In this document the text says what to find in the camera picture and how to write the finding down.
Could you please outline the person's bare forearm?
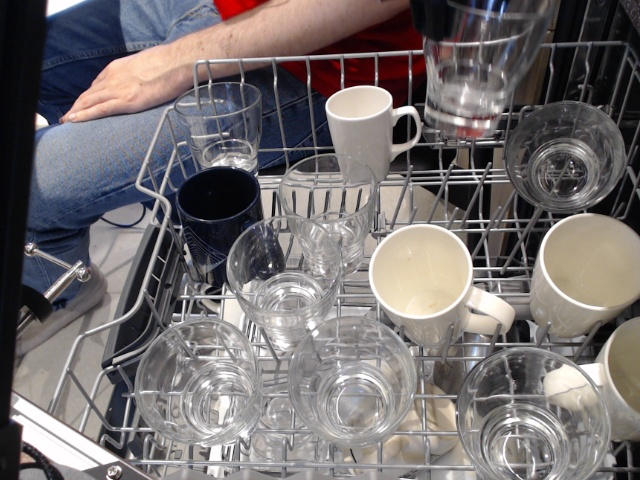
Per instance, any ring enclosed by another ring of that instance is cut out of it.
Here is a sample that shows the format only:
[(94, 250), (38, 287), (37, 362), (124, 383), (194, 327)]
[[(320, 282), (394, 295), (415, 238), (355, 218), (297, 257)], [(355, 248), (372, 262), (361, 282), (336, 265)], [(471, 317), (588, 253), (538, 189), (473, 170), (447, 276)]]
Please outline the person's bare forearm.
[(172, 42), (163, 58), (190, 72), (198, 60), (308, 54), (408, 9), (407, 1), (267, 1)]

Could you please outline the person's bare hand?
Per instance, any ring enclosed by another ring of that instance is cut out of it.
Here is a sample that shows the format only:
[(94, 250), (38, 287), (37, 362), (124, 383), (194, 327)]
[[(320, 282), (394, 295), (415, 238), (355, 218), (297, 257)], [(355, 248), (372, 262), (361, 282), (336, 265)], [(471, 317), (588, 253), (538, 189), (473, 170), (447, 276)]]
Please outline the person's bare hand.
[(189, 83), (188, 68), (175, 58), (172, 48), (155, 46), (110, 62), (60, 122), (138, 113), (176, 98)]

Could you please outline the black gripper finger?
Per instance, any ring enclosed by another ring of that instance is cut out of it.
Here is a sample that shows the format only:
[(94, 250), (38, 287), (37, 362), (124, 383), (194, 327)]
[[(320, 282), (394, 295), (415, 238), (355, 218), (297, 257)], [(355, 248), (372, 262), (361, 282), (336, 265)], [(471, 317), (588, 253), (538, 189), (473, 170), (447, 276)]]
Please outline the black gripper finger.
[(444, 40), (451, 31), (453, 8), (447, 0), (411, 0), (413, 24), (426, 38)]

